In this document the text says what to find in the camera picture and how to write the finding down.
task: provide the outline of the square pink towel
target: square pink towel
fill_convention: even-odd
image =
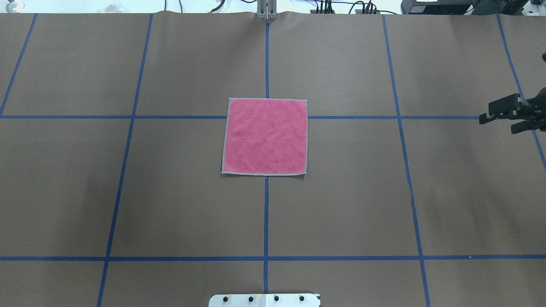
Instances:
[[[307,171],[307,100],[230,98],[222,174]]]

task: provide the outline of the horizontal blue line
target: horizontal blue line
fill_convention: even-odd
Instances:
[[[479,116],[400,116],[404,120],[477,120]],[[225,120],[225,115],[135,115],[135,119]],[[310,115],[310,120],[395,120],[393,116]],[[0,119],[131,119],[130,115],[1,115]]]
[[[269,261],[419,260],[419,256],[270,256]]]
[[[4,256],[0,261],[104,261],[104,257]]]
[[[109,257],[109,261],[400,261],[419,256],[233,256],[233,257]],[[429,255],[424,260],[546,259],[546,255]],[[3,256],[0,261],[105,261],[106,257]]]
[[[235,257],[110,257],[110,261],[263,261],[261,256]]]
[[[425,260],[546,259],[546,255],[446,255],[423,256]]]

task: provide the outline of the white label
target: white label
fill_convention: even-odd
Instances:
[[[415,5],[411,7],[410,13],[422,13],[425,11],[426,6],[425,5]]]

